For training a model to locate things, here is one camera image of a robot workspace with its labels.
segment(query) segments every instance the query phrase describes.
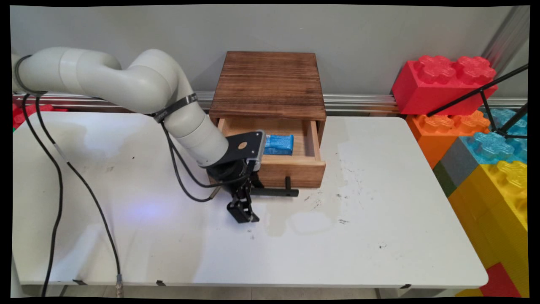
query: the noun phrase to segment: gray wall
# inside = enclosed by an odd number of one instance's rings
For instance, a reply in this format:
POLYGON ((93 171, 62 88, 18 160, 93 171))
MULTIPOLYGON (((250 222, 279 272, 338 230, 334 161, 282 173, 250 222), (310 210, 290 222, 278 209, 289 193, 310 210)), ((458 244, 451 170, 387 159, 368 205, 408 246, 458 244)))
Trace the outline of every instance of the gray wall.
MULTIPOLYGON (((508 72, 511 72, 524 64, 529 62, 529 40, 523 44, 519 49, 516 56, 510 61, 508 66, 499 73, 499 75, 504 75, 508 72)), ((528 95, 528 80, 529 80, 529 71, 524 71, 518 75, 501 82, 498 85, 497 91, 493 94, 493 97, 527 97, 528 95)))
POLYGON ((193 89, 213 91, 228 50, 314 52, 324 93, 388 94, 406 60, 481 55, 509 7, 379 5, 11 6, 12 51, 95 49, 127 67, 172 55, 193 89))

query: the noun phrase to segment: wooden drawer box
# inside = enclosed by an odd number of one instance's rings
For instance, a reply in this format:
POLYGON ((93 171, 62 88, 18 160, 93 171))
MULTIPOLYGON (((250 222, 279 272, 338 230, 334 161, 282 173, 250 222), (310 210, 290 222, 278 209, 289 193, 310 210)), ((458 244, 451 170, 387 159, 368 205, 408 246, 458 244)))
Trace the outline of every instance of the wooden drawer box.
POLYGON ((262 129, 293 135, 293 155, 263 155, 265 187, 318 188, 325 172, 319 146, 326 122, 313 53, 227 52, 210 119, 225 136, 262 129))
POLYGON ((262 129, 270 135, 293 135, 293 155, 262 156, 259 178, 265 187, 285 186, 291 177, 291 187, 318 188, 321 186, 326 163, 321 161, 319 136, 315 121, 273 120, 265 118, 222 118, 218 128, 225 136, 262 129))

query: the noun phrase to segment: floor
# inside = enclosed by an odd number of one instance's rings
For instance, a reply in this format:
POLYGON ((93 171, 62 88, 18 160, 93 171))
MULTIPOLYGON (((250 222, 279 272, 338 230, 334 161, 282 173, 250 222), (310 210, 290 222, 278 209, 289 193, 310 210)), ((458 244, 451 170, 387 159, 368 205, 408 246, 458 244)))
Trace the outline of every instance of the floor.
MULTIPOLYGON (((29 296, 38 296, 41 285, 24 285, 29 296)), ((116 297, 114 286, 66 286, 62 296, 116 297)), ((125 298, 195 300, 350 300, 377 299, 367 288, 278 288, 278 287, 159 287, 124 286, 125 298)))

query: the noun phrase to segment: blue package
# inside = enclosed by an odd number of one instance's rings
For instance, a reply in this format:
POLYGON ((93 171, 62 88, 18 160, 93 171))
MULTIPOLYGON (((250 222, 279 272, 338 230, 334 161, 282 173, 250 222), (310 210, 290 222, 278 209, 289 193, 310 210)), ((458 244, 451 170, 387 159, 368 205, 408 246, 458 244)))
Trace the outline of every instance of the blue package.
POLYGON ((265 154, 293 155, 294 137, 266 135, 265 154))

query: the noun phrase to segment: green lego brick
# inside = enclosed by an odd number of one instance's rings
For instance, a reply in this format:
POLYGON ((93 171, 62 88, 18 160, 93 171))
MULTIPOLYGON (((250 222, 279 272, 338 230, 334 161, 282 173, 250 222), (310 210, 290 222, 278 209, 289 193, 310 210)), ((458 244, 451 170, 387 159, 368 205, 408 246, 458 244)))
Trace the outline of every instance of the green lego brick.
POLYGON ((450 194, 452 194, 457 187, 452 182, 452 179, 450 178, 450 175, 448 175, 448 172, 446 172, 446 169, 444 168, 442 162, 439 161, 435 165, 435 167, 433 168, 433 173, 435 174, 435 177, 441 185, 444 194, 446 195, 446 197, 449 197, 450 194))

